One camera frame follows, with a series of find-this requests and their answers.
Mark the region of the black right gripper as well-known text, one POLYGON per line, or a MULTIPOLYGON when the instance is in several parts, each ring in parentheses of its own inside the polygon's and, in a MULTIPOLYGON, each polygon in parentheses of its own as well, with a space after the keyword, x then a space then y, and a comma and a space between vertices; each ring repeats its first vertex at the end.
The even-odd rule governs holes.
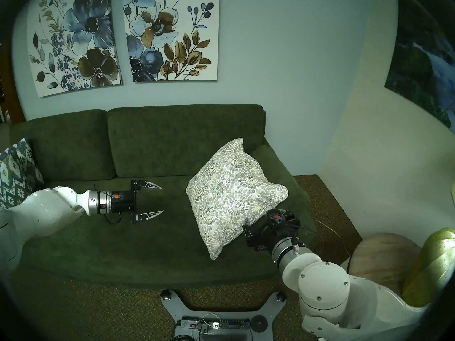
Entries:
POLYGON ((265 214, 265 223, 255 231, 251 225, 243 225, 245 238, 248 238, 248 247, 255 251, 272 253, 279 241, 291 237, 291 245, 302 246, 297 237, 301 222, 290 210, 270 209, 265 214))

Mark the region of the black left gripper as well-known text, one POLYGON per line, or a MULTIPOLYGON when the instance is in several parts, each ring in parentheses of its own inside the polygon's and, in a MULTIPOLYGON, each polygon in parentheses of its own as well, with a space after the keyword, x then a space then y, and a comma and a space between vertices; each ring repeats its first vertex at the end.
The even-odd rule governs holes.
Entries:
POLYGON ((122 213, 129 213, 131 223, 147 222, 158 217, 164 211, 153 211, 137 214, 137 192, 142 189, 162 190, 159 185, 146 180, 131 180, 131 188, 127 191, 108 192, 108 213, 118 213, 116 221, 108 220, 109 224, 118 224, 122 220, 122 213))

